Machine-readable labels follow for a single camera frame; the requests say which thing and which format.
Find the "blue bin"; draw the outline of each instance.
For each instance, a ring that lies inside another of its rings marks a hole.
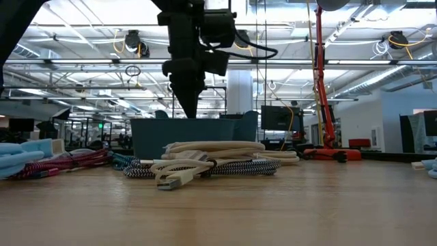
[[[131,119],[134,155],[160,159],[175,142],[232,141],[235,121],[217,119]]]

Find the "ceiling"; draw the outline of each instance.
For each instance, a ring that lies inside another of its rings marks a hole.
[[[227,8],[227,2],[227,0],[206,1],[208,8]],[[261,45],[267,43],[269,47],[277,49],[279,53],[275,59],[311,59],[310,42],[305,41],[309,37],[307,10],[305,8],[292,8],[292,5],[287,5],[286,8],[281,8],[281,11],[279,11],[278,8],[271,8],[270,2],[274,6],[273,3],[280,1],[267,1],[267,14],[259,13],[256,18],[251,11],[248,11],[246,1],[233,1],[232,10],[238,13],[237,28],[246,29],[252,41],[256,40],[258,36]],[[431,46],[434,36],[437,35],[435,9],[400,9],[387,13],[383,8],[380,8],[366,15],[366,17],[350,21],[356,10],[357,8],[347,8],[323,14],[324,40],[328,41],[331,38],[326,45],[326,59],[372,59],[374,61],[379,59],[408,59],[405,49],[387,49],[387,52],[384,52],[383,55],[376,55],[375,52],[378,53],[376,51],[378,41],[383,36],[388,37],[390,31],[403,31],[410,43],[415,43],[421,41],[425,32],[427,32],[428,37],[424,42],[410,47],[414,56],[416,51]],[[138,29],[141,38],[149,46],[150,59],[168,59],[170,56],[167,52],[167,29],[157,25],[156,15],[159,12],[160,10],[151,1],[144,0],[52,0],[38,12],[19,44],[41,55],[46,54],[47,51],[54,52],[62,59],[116,59],[117,57],[136,59],[136,55],[126,49],[122,53],[118,53],[113,46],[115,45],[119,50],[122,49],[122,40],[127,31],[129,29]],[[266,26],[264,25],[265,16],[267,16]],[[315,14],[313,11],[311,11],[309,19],[312,26],[311,34],[315,38]],[[336,31],[339,31],[339,33],[332,38]],[[227,49],[227,51],[250,55],[250,51],[241,50],[235,46]],[[22,53],[20,55],[12,53],[10,57],[10,59],[22,58],[24,58]],[[5,69],[11,77],[9,80],[6,79],[5,82],[6,85],[29,85],[29,87],[32,85],[71,87],[77,84],[93,87],[118,87],[105,92],[103,90],[87,90],[85,92],[63,89],[42,90],[47,95],[67,97],[99,95],[109,95],[117,98],[171,97],[171,93],[167,89],[169,79],[160,72],[159,65],[141,66],[143,72],[137,78],[131,80],[124,72],[125,67],[125,65],[110,66],[105,64],[86,66],[58,64],[58,70],[68,68],[73,71],[66,73],[47,72],[48,70],[42,70],[37,65],[6,64]],[[94,71],[80,72],[83,68]],[[255,67],[250,69],[252,70],[254,82],[257,82],[257,69]],[[359,66],[355,69],[326,69],[325,85],[328,94],[344,90],[349,84],[369,74],[373,69]],[[265,75],[265,70],[259,70],[262,76],[259,77],[258,83],[263,83],[262,77]],[[313,98],[313,72],[308,66],[301,69],[269,68],[267,69],[267,80],[274,81],[276,85],[274,90],[280,98]],[[206,85],[226,86],[226,82],[227,77],[206,75]],[[136,85],[141,85],[143,89],[132,89]],[[14,90],[13,94],[17,96],[40,96],[23,90]],[[201,101],[199,102],[200,109],[216,109],[225,106],[220,91],[207,90],[201,96],[216,97],[216,102]],[[263,90],[260,91],[259,96],[264,97]],[[267,96],[272,96],[269,90],[267,90]],[[107,112],[118,111],[118,107],[124,108],[123,105],[114,106],[104,100],[83,102],[65,99],[59,101],[71,105],[79,103],[93,106]],[[127,103],[132,107],[126,107],[126,110],[122,109],[120,112],[138,111],[134,110],[135,108],[147,113],[156,109],[171,111],[168,108],[171,106],[170,100],[131,100]]]

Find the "table surface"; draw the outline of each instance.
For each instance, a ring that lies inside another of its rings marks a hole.
[[[110,167],[0,182],[2,245],[437,245],[437,180],[410,165],[300,162],[176,191]]]

